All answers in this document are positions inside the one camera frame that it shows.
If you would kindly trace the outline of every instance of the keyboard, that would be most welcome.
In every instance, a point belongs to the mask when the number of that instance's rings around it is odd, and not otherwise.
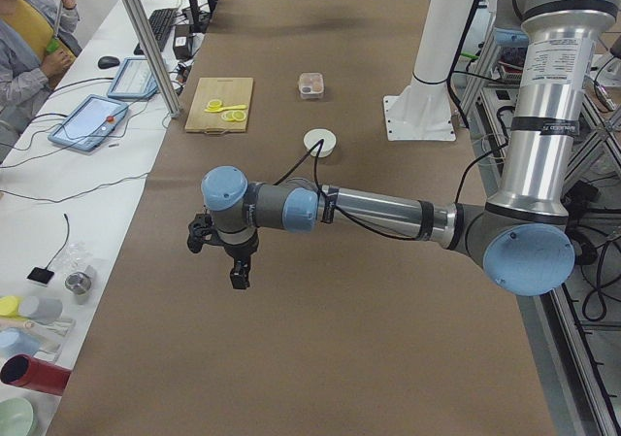
[[[151,31],[155,35],[157,46],[160,52],[164,50],[168,37],[171,34],[173,25],[175,24],[175,16],[177,15],[177,9],[157,9],[148,18],[148,24],[151,25]],[[145,52],[141,50],[140,43],[136,45],[134,54],[143,55]]]

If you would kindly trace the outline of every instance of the white cup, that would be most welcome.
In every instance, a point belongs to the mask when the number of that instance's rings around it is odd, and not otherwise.
[[[10,327],[0,332],[0,355],[11,358],[15,355],[34,355],[41,342],[21,329]]]
[[[332,150],[337,145],[337,136],[330,130],[327,130],[325,128],[314,128],[313,130],[307,132],[307,134],[304,136],[304,146],[306,147],[307,151],[310,151],[311,148],[315,146],[319,140],[322,139],[323,145],[321,147],[321,153],[319,154],[319,157],[329,156]],[[315,148],[310,153],[310,155],[315,157],[317,156],[318,151],[319,147]]]
[[[55,322],[62,314],[62,302],[57,298],[25,297],[19,304],[19,315],[40,324]]]

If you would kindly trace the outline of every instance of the red cylinder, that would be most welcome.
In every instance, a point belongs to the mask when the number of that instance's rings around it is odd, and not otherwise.
[[[62,395],[70,376],[71,370],[24,354],[10,358],[0,370],[5,385],[54,395]]]

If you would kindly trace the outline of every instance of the wire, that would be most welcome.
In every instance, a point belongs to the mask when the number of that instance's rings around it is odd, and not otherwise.
[[[590,225],[577,224],[575,227],[581,227],[581,228],[584,228],[584,229],[592,230],[594,232],[597,232],[600,235],[603,235],[605,237],[609,237],[609,234],[606,234],[604,231],[602,231],[602,230],[600,230],[600,229],[598,229],[596,227],[592,227]],[[621,303],[621,298],[617,298],[617,297],[615,297],[613,295],[610,295],[610,294],[604,292],[605,288],[607,288],[607,287],[609,287],[611,285],[615,285],[616,283],[621,281],[621,274],[616,276],[611,281],[608,281],[607,283],[603,283],[603,281],[602,281],[602,272],[603,272],[603,268],[604,268],[605,256],[607,254],[607,251],[608,251],[608,248],[610,247],[610,245],[613,245],[617,249],[617,251],[619,253],[621,253],[621,247],[614,240],[606,240],[603,244],[595,247],[596,250],[602,249],[602,253],[600,253],[600,256],[599,256],[599,259],[598,259],[595,283],[589,281],[589,279],[587,278],[586,273],[584,271],[584,266],[580,266],[580,274],[582,275],[582,279],[584,279],[584,281],[590,287],[592,287],[592,290],[589,293],[587,293],[587,295],[584,297],[584,301],[582,303],[581,311],[582,311],[582,315],[587,320],[593,321],[593,322],[601,321],[607,315],[607,305],[605,303],[605,299],[606,298],[609,299],[609,300]],[[597,316],[592,317],[592,316],[590,316],[587,313],[587,310],[589,308],[589,304],[591,302],[591,299],[594,298],[594,295],[596,295],[595,298],[597,298],[599,303],[600,303],[600,313]]]
[[[506,147],[508,145],[508,141],[504,142],[502,145],[500,145],[499,147],[496,147],[488,152],[485,152],[484,154],[482,154],[481,156],[479,156],[477,159],[475,159],[473,162],[471,162],[468,167],[466,167],[466,169],[464,170],[464,173],[462,174],[462,180],[459,183],[459,186],[457,187],[457,193],[455,193],[455,203],[459,202],[459,197],[462,193],[462,189],[464,188],[464,182],[466,181],[466,176],[468,175],[468,172],[474,167],[475,164],[477,164],[477,162],[482,161],[483,159],[485,159],[487,156],[493,154],[494,152],[500,151],[501,149],[503,149],[504,147]]]
[[[450,79],[446,79],[446,89],[448,91],[448,96],[450,100],[453,102],[455,107],[457,108],[457,112],[459,113],[459,117],[462,118],[462,122],[464,122],[464,126],[470,130],[470,123],[468,122],[468,118],[466,117],[466,113],[461,106],[461,100],[457,97],[457,93],[453,90],[453,86],[450,84]]]
[[[621,215],[621,208],[587,208],[586,212],[595,215]]]
[[[58,254],[62,252],[62,249],[64,249],[67,246],[67,242],[69,241],[69,233],[71,232],[70,225],[69,225],[69,217],[67,216],[66,213],[63,214],[62,216],[65,217],[65,221],[67,222],[67,235],[65,236],[65,241],[63,242],[62,247],[60,247],[60,249],[58,249],[58,252],[56,252],[56,254],[51,258],[48,265],[46,266],[46,269],[49,269],[49,266],[51,265],[51,263],[56,259]]]
[[[600,85],[600,83],[598,82],[598,78],[600,77],[600,74],[605,70],[605,68],[608,66],[608,64],[610,62],[612,62],[614,59],[616,59],[616,57],[613,56],[609,60],[607,60],[605,62],[605,64],[602,67],[600,67],[600,70],[598,71],[598,73],[595,74],[595,79],[593,79],[593,83],[595,84],[595,86],[599,86]]]
[[[293,167],[291,167],[291,168],[290,168],[290,169],[286,172],[286,174],[284,174],[284,176],[282,176],[280,179],[278,179],[277,181],[275,181],[275,182],[274,182],[274,185],[280,185],[280,184],[282,184],[284,181],[286,181],[286,180],[287,180],[287,178],[288,178],[291,174],[293,174],[293,173],[296,171],[296,169],[302,165],[302,163],[303,163],[304,161],[306,161],[306,160],[307,160],[307,158],[311,155],[311,153],[312,153],[313,151],[315,151],[315,149],[316,149],[317,147],[319,147],[319,151],[317,152],[317,156],[319,156],[319,153],[321,152],[321,147],[323,147],[323,139],[321,139],[321,140],[319,140],[317,143],[315,143],[315,144],[312,146],[312,148],[310,148],[310,149],[309,149],[309,150],[308,150],[308,151],[304,154],[304,156],[302,156],[302,157],[298,160],[298,162],[296,162],[296,163],[293,165]]]
[[[470,253],[470,247],[468,246],[468,239],[470,236],[470,229],[473,227],[474,223],[477,222],[480,218],[483,217],[485,213],[484,212],[480,212],[478,215],[476,215],[473,220],[470,221],[470,224],[468,224],[468,227],[466,227],[466,232],[464,233],[464,248],[466,249],[466,253],[468,254],[468,256],[470,258],[472,258],[473,256]]]
[[[136,103],[136,102],[138,102],[138,101],[140,101],[140,99],[137,99],[137,100],[135,100],[135,101],[133,101],[133,102],[129,103],[125,109],[121,109],[121,110],[120,110],[120,111],[118,111],[117,113],[113,114],[113,117],[115,117],[115,116],[117,116],[117,115],[121,114],[121,113],[122,113],[122,112],[124,112],[124,111],[127,111],[127,110],[129,109],[129,107],[130,107],[130,106],[132,106],[133,104],[135,104],[135,103]],[[70,139],[70,140],[74,140],[76,143],[71,143],[71,144],[69,144],[69,145],[66,145],[66,146],[64,146],[64,147],[59,148],[58,150],[53,150],[53,151],[47,152],[47,153],[45,153],[45,154],[40,154],[40,155],[38,155],[38,156],[32,156],[32,157],[29,157],[29,158],[27,158],[27,159],[24,159],[23,161],[18,162],[17,164],[2,165],[2,166],[0,166],[0,169],[14,169],[14,168],[16,168],[16,167],[18,167],[18,166],[21,166],[22,164],[25,164],[26,162],[34,161],[35,159],[41,159],[42,157],[52,156],[53,154],[56,154],[56,153],[58,153],[58,152],[60,152],[60,151],[67,150],[67,149],[69,149],[69,148],[74,147],[74,146],[78,143],[78,141],[79,141],[79,140],[83,140],[84,138],[89,138],[89,137],[102,137],[102,136],[103,136],[103,137],[108,137],[108,138],[113,138],[113,139],[121,139],[121,138],[123,138],[123,137],[126,135],[127,130],[128,130],[128,128],[129,128],[129,122],[131,121],[131,119],[132,119],[132,118],[134,118],[135,116],[138,116],[138,115],[142,114],[142,113],[145,111],[145,109],[147,108],[147,103],[148,103],[148,101],[146,101],[145,106],[144,106],[144,107],[143,107],[143,108],[142,108],[142,109],[141,109],[138,113],[131,115],[131,116],[127,119],[127,121],[125,122],[125,128],[123,129],[123,132],[122,132],[120,135],[95,135],[95,134],[92,134],[92,133],[91,133],[91,134],[88,134],[88,135],[82,135],[82,136],[80,136],[80,137],[70,137],[70,136],[69,136],[69,134],[65,133],[65,135],[67,135],[67,138],[68,138],[68,139]],[[48,130],[40,130],[40,131],[38,131],[38,132],[35,132],[35,133],[33,134],[33,137],[34,137],[34,135],[35,135],[35,134],[37,134],[37,133],[43,133],[43,132],[48,131]]]
[[[459,55],[460,55],[460,57],[466,57],[469,60],[477,60],[478,59],[478,55],[472,54],[470,52],[462,51],[462,52],[459,53]]]
[[[322,188],[321,184],[319,183],[319,178],[317,176],[317,163],[319,161],[319,154],[321,153],[321,149],[323,148],[323,139],[321,139],[317,143],[315,143],[313,148],[315,148],[315,147],[319,147],[319,150],[317,151],[317,154],[314,156],[314,163],[313,163],[313,166],[312,166],[312,176],[314,178],[314,184],[317,186],[317,192],[323,197],[323,201],[327,202],[329,200],[329,197],[323,191],[323,188]],[[349,219],[354,224],[357,224],[360,227],[362,227],[364,229],[367,229],[368,231],[373,232],[376,235],[380,235],[382,237],[385,237],[387,239],[402,240],[402,241],[406,241],[406,242],[412,242],[412,241],[418,240],[415,237],[392,235],[392,234],[387,234],[387,233],[385,233],[385,232],[383,232],[381,230],[377,230],[377,229],[371,227],[370,225],[368,225],[366,222],[363,222],[361,219],[357,218],[356,216],[350,214],[349,212],[347,212],[346,210],[341,208],[339,205],[335,205],[335,210],[337,210],[339,213],[341,213],[343,216],[345,216],[347,219]]]
[[[503,113],[506,111],[515,112],[515,106],[507,105],[507,106],[503,106],[499,108],[498,111],[496,111],[496,118],[498,119],[498,122],[501,124],[501,128],[503,129],[503,135],[505,135],[505,138],[508,140],[507,126],[505,125],[505,121],[503,120]]]
[[[584,302],[582,302],[582,315],[588,319],[589,321],[593,321],[593,322],[597,322],[597,321],[601,321],[602,319],[605,318],[605,316],[608,313],[608,307],[605,303],[605,297],[608,297],[612,300],[615,300],[617,302],[621,302],[621,299],[618,299],[616,297],[611,297],[610,295],[606,295],[603,292],[603,289],[605,288],[605,286],[609,286],[612,284],[615,284],[617,281],[621,280],[621,275],[617,276],[613,281],[603,285],[602,284],[602,270],[604,267],[604,259],[605,259],[605,254],[608,250],[608,247],[610,247],[610,242],[607,241],[604,243],[604,246],[602,247],[602,253],[600,254],[600,259],[598,260],[598,268],[597,268],[597,272],[596,272],[596,277],[595,277],[595,285],[592,285],[584,276],[584,273],[582,273],[584,280],[587,281],[587,283],[593,288],[593,290],[591,290],[586,297],[584,297]],[[587,313],[587,308],[588,305],[591,301],[591,298],[593,297],[593,295],[597,294],[597,298],[600,302],[600,313],[596,316],[596,317],[591,317],[589,316],[589,314]]]
[[[69,86],[75,86],[76,84],[86,84],[88,82],[96,82],[98,80],[112,81],[114,80],[114,78],[113,77],[95,77],[93,79],[86,79],[86,80],[80,80],[79,82],[73,82],[72,84],[64,84],[63,86],[56,88],[52,93],[49,94],[49,96],[52,96],[54,93],[57,93],[58,91],[68,88]]]
[[[60,113],[45,113],[45,114],[39,114],[38,116],[34,116],[33,118],[30,119],[30,124],[32,124],[32,122],[34,120],[36,120],[37,118],[41,118],[41,117],[47,117],[47,116],[59,116],[59,117],[67,117],[66,114],[60,114]]]
[[[519,70],[519,71],[523,71],[524,67],[521,67],[519,65],[515,65],[515,64],[509,64],[508,62],[504,62],[502,60],[498,61],[499,64],[504,65],[505,67],[508,67],[509,69],[513,69],[513,70]]]
[[[15,147],[13,145],[9,145],[9,144],[6,144],[6,143],[0,143],[0,145],[2,145],[4,147],[9,147],[9,148],[11,148],[12,150],[15,150],[15,151],[28,151],[28,150],[30,150],[32,148],[32,143],[33,143],[34,138],[35,138],[36,135],[39,135],[40,133],[49,132],[50,130],[52,130],[56,126],[57,126],[57,124],[55,123],[52,127],[44,128],[43,130],[37,130],[35,133],[33,133],[30,136],[30,141],[29,141],[28,146],[26,148],[18,148],[18,147]]]
[[[599,181],[605,181],[607,179],[619,179],[619,176],[617,176],[616,174],[612,175],[612,176],[608,176],[608,177],[599,177],[597,179],[593,179],[591,181],[585,181],[587,184],[592,184],[593,182],[599,182]]]
[[[473,0],[470,5],[470,10],[468,12],[468,17],[466,18],[466,23],[464,24],[464,29],[462,30],[461,37],[459,39],[459,43],[457,44],[457,49],[453,55],[453,62],[451,63],[450,70],[448,72],[448,77],[446,78],[447,84],[449,85],[449,89],[452,89],[451,77],[453,73],[455,73],[455,66],[457,62],[459,62],[460,54],[462,53],[462,49],[464,48],[464,44],[466,43],[466,38],[468,37],[468,32],[470,31],[470,27],[473,24],[474,16],[476,15],[476,11],[478,10],[478,5],[480,0]]]
[[[124,182],[129,182],[129,181],[138,181],[138,180],[143,179],[146,176],[148,176],[148,174],[149,174],[149,172],[144,172],[140,176],[124,177],[124,178],[119,179],[118,181],[115,181],[115,182],[112,182],[112,183],[99,184],[99,185],[97,185],[94,188],[91,188],[89,190],[81,191],[80,193],[76,193],[74,195],[65,196],[65,197],[57,199],[57,200],[54,200],[52,198],[37,198],[37,197],[34,197],[34,196],[29,196],[29,195],[21,195],[19,193],[14,193],[12,191],[3,190],[1,188],[0,188],[0,192],[1,193],[6,193],[7,195],[14,196],[15,198],[23,198],[24,200],[42,201],[44,203],[54,203],[54,204],[56,204],[56,203],[64,203],[65,201],[72,200],[74,198],[78,198],[78,197],[84,196],[84,195],[86,195],[88,193],[92,193],[93,191],[101,190],[102,188],[108,188],[109,186],[114,186],[114,185],[122,184]]]
[[[492,79],[491,77],[485,77],[484,75],[475,74],[473,72],[467,72],[465,70],[455,70],[454,74],[470,75],[471,77],[477,77],[478,79],[487,80],[488,82],[494,82],[496,84],[506,84],[503,79]]]
[[[321,150],[323,148],[323,144],[324,141],[323,139],[317,141],[317,143],[315,143],[305,154],[304,156],[302,156],[298,162],[296,162],[293,167],[291,167],[291,169],[289,169],[284,176],[282,176],[280,179],[278,179],[274,185],[279,185],[282,182],[284,182],[285,180],[287,180],[287,178],[293,174],[295,172],[295,170],[300,167],[300,165],[306,161],[309,156],[311,155],[311,153],[315,150],[317,150],[316,155],[314,156],[314,163],[312,165],[312,175],[314,178],[314,184],[316,186],[316,192],[318,196],[322,196],[324,199],[324,202],[327,202],[330,198],[328,197],[328,195],[323,191],[323,188],[321,186],[321,184],[319,183],[319,178],[318,178],[318,172],[317,172],[317,165],[319,162],[319,155],[321,154]],[[354,215],[351,215],[349,212],[347,212],[346,210],[344,210],[343,208],[341,208],[339,205],[335,205],[335,210],[337,210],[339,213],[341,213],[343,216],[345,216],[347,219],[349,219],[351,222],[359,225],[360,227],[363,227],[364,229],[367,229],[370,232],[373,232],[374,234],[380,235],[382,237],[388,238],[388,239],[393,239],[393,240],[403,240],[403,241],[415,241],[418,240],[415,237],[408,237],[408,236],[398,236],[398,235],[392,235],[392,234],[387,234],[386,232],[383,232],[381,230],[377,230],[373,227],[371,227],[370,225],[368,225],[366,222],[363,222],[362,220],[360,220],[359,218],[357,218]]]

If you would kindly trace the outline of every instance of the gray jacket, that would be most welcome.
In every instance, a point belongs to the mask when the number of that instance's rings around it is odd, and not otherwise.
[[[53,26],[56,0],[26,0]],[[80,45],[71,33],[80,16],[77,10],[63,10],[58,37],[75,54]],[[41,61],[14,29],[0,19],[0,119],[19,132],[25,129],[48,99],[51,89],[48,77],[41,71]]]

